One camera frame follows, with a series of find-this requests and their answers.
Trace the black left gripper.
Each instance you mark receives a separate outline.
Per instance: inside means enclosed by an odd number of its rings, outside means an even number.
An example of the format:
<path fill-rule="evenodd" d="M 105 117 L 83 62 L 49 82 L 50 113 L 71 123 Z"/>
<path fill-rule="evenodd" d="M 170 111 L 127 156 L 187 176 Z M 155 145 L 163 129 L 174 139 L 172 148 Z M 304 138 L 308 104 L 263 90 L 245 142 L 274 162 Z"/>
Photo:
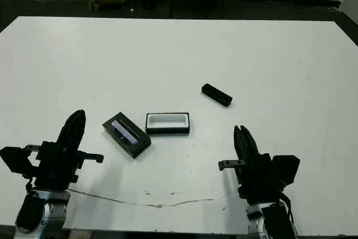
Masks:
<path fill-rule="evenodd" d="M 103 155 L 78 150 L 86 124 L 84 110 L 75 111 L 65 122 L 57 142 L 46 142 L 38 147 L 35 167 L 35 186 L 39 189 L 64 191 L 76 183 L 76 170 L 85 160 L 103 162 Z"/>

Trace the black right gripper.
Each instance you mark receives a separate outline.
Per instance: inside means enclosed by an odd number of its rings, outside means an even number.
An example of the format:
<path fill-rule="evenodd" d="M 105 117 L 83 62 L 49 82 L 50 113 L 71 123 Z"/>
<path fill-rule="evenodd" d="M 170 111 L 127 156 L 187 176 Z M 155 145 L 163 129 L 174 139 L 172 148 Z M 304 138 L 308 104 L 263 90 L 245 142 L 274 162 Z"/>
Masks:
<path fill-rule="evenodd" d="M 241 125 L 234 127 L 234 148 L 239 160 L 218 162 L 219 170 L 233 168 L 237 177 L 238 194 L 248 204 L 276 202 L 282 188 L 274 173 L 269 154 L 260 154 L 249 130 Z"/>

